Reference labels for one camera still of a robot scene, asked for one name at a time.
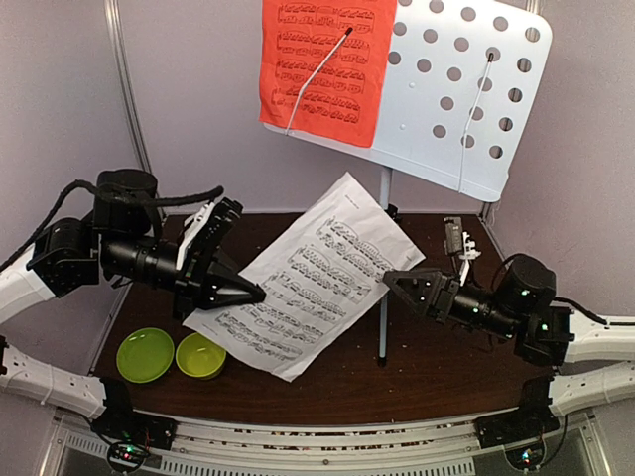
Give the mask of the white sheet music page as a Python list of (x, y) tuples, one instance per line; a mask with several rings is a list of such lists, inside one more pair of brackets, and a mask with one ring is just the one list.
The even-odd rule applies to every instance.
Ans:
[(240, 275), (266, 293), (257, 304), (197, 310), (185, 327), (286, 382), (299, 377), (424, 253), (369, 192), (344, 174)]

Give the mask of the white perforated music stand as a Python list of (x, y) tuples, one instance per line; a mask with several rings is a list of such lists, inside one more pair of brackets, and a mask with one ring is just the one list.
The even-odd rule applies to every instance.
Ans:
[(263, 123), (374, 164), (382, 204), (394, 173), (482, 204), (501, 198), (553, 33), (540, 1), (395, 1), (388, 65), (368, 148)]

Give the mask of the red sheet music page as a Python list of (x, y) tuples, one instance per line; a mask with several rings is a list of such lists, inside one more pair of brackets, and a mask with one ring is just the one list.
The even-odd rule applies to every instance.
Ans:
[(263, 2), (260, 121), (370, 147), (396, 11), (393, 0)]

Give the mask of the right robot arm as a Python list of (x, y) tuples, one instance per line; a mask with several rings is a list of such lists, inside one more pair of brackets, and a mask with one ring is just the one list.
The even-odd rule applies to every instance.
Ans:
[(490, 291), (437, 269), (389, 271), (384, 283), (418, 317), (451, 321), (514, 345), (514, 353), (537, 367), (604, 361), (582, 374), (526, 382), (518, 407), (484, 416), (475, 425), (484, 436), (497, 429), (526, 438), (552, 431), (568, 414), (634, 396), (634, 321), (602, 317), (557, 294), (555, 273), (525, 254), (503, 263)]

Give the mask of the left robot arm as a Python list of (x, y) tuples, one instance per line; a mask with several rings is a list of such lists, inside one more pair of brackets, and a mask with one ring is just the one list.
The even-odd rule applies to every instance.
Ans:
[[(218, 250), (241, 217), (223, 189), (160, 198), (158, 181), (135, 169), (104, 171), (66, 186), (33, 234), (1, 266), (1, 319), (100, 280), (128, 279), (173, 295), (173, 316), (264, 300), (264, 290), (224, 265)], [(171, 419), (134, 411), (125, 384), (80, 376), (1, 342), (1, 388), (62, 407), (99, 434), (132, 440)]]

